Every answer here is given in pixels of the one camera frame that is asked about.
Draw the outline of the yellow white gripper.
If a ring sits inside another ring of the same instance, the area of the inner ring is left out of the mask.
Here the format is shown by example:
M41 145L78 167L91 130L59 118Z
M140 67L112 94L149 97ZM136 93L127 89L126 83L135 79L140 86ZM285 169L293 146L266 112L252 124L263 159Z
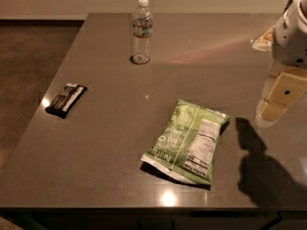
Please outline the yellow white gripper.
M262 92L264 100L255 110L255 124L261 128L273 126L287 111L285 107L294 104L306 91L306 70L292 67L277 75L269 75Z

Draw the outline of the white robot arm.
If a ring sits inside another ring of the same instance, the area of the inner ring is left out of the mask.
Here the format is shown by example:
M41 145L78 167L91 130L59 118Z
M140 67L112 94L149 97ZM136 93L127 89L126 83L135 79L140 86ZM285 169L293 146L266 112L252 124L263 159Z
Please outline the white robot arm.
M273 126L307 92L307 0L289 0L276 24L255 40L252 48L271 51L255 123Z

